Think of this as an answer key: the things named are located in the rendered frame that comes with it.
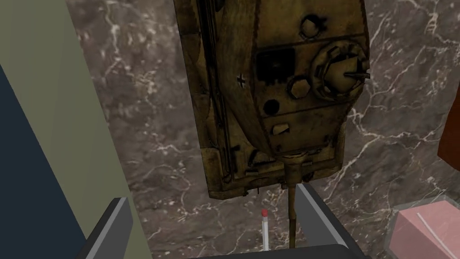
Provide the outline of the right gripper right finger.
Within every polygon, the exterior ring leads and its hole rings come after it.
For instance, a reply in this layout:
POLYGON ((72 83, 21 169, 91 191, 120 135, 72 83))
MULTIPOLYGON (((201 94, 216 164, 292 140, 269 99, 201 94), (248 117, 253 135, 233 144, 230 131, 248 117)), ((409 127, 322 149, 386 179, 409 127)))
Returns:
POLYGON ((311 185, 296 186, 295 212, 311 259, 365 259, 359 245, 311 185))

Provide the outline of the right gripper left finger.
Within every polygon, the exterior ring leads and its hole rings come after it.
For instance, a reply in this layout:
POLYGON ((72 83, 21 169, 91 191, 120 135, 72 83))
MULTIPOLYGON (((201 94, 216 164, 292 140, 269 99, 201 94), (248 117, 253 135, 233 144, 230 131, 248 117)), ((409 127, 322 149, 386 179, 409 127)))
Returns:
POLYGON ((124 259, 132 227, 128 198, 114 198, 75 259, 124 259))

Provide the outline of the white pencil with red eraser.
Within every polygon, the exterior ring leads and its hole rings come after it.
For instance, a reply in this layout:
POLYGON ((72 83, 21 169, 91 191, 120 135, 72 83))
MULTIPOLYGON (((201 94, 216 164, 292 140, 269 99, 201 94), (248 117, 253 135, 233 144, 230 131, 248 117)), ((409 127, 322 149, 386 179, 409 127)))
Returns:
POLYGON ((262 247, 264 251, 269 251, 269 230, 268 230, 268 210, 262 209, 262 247))

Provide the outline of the pink box with clear case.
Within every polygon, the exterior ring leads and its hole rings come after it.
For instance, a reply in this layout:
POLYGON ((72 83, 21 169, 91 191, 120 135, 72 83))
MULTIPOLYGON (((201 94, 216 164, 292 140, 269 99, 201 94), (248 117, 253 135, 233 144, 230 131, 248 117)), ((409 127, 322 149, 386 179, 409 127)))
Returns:
POLYGON ((391 259, 460 259, 460 204, 441 195, 395 206, 385 251, 391 259))

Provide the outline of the olive toy tank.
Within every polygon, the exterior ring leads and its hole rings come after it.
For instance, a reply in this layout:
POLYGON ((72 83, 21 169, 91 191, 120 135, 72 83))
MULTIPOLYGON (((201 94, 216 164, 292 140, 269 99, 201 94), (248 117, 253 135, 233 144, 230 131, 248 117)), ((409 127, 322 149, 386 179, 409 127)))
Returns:
POLYGON ((365 0, 173 0, 210 198, 288 190, 343 165, 363 91, 365 0))

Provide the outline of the red-brown wooden furniture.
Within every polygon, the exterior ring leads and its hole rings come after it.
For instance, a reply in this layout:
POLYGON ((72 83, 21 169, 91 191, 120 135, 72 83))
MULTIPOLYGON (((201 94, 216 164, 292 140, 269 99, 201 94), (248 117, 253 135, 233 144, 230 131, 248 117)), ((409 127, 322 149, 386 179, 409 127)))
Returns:
POLYGON ((437 155, 449 166, 460 171, 460 83, 447 115, 437 155))

